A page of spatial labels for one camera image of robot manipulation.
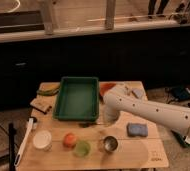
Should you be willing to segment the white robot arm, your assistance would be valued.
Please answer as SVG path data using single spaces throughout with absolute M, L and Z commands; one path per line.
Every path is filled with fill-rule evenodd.
M 190 137 L 188 107 L 133 98 L 128 95 L 126 86 L 122 84 L 106 90 L 103 101 L 105 104 L 103 118 L 107 125 L 116 123 L 121 112 L 128 112 Z

